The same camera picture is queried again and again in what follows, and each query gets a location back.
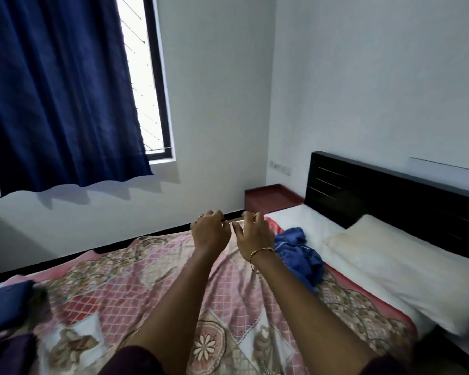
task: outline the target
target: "sleeve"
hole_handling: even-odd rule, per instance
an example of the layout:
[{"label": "sleeve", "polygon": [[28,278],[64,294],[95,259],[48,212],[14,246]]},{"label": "sleeve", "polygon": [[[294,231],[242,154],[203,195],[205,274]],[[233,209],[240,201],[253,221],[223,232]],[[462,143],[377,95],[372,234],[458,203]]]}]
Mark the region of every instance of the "sleeve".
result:
[{"label": "sleeve", "polygon": [[162,365],[141,346],[125,346],[118,350],[99,375],[165,375]]},{"label": "sleeve", "polygon": [[374,358],[363,369],[360,375],[411,375],[401,363],[391,355]]}]

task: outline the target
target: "forearm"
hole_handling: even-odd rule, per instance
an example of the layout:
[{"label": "forearm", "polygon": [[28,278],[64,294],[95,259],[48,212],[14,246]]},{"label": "forearm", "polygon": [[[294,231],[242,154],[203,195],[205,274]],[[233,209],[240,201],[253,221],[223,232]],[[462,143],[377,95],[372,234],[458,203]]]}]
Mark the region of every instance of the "forearm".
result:
[{"label": "forearm", "polygon": [[311,374],[356,375],[375,356],[272,252],[252,261],[273,291]]},{"label": "forearm", "polygon": [[168,375],[186,372],[212,264],[210,258],[194,252],[181,274],[128,343],[149,350]]}]

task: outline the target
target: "white bedsheet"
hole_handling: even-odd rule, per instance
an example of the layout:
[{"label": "white bedsheet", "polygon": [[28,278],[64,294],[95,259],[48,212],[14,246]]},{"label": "white bedsheet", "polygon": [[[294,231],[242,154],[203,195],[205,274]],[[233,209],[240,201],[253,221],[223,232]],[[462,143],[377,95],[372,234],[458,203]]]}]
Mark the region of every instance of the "white bedsheet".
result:
[{"label": "white bedsheet", "polygon": [[290,227],[301,227],[306,234],[307,245],[316,250],[326,264],[335,268],[342,275],[378,297],[383,302],[388,303],[406,314],[417,327],[420,338],[425,336],[436,326],[436,324],[425,315],[385,290],[367,274],[347,262],[323,243],[325,238],[343,232],[345,230],[343,227],[306,205],[279,210],[266,214],[266,216],[275,220],[275,222],[285,230]]}]

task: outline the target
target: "navy blue curtain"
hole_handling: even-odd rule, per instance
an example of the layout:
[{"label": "navy blue curtain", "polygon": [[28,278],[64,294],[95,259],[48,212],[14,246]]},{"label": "navy blue curtain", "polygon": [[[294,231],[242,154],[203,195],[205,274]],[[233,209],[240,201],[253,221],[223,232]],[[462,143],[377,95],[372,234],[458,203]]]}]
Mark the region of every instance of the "navy blue curtain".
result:
[{"label": "navy blue curtain", "polygon": [[151,175],[116,0],[0,0],[0,191]]}]

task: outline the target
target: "hand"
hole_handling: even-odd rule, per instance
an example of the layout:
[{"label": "hand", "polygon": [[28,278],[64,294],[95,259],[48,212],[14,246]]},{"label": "hand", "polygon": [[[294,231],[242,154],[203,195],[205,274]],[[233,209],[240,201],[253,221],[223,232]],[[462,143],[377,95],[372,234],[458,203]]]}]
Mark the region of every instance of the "hand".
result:
[{"label": "hand", "polygon": [[226,248],[231,238],[229,222],[224,221],[224,214],[218,210],[209,210],[191,223],[195,252],[205,255],[212,263]]},{"label": "hand", "polygon": [[250,261],[252,253],[265,247],[275,248],[275,234],[269,230],[269,224],[264,221],[262,213],[256,213],[255,217],[250,212],[244,213],[245,227],[242,228],[239,223],[233,222],[238,250],[246,261]]}]

